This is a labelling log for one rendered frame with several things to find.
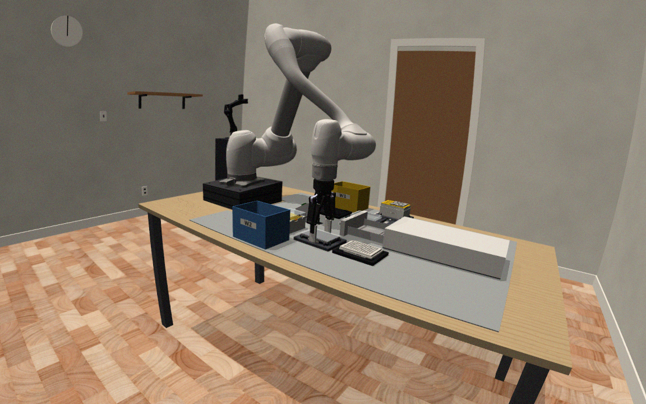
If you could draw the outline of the yellow open-top bin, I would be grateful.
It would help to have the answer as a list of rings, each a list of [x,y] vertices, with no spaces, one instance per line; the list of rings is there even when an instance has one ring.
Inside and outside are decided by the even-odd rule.
[[[331,192],[336,193],[336,209],[350,210],[352,213],[368,209],[370,186],[344,181],[334,182],[334,189]]]

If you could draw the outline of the blue open-top bin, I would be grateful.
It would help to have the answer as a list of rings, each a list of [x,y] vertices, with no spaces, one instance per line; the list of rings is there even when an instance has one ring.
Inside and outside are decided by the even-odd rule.
[[[290,209],[259,200],[234,205],[233,236],[267,250],[289,241]]]

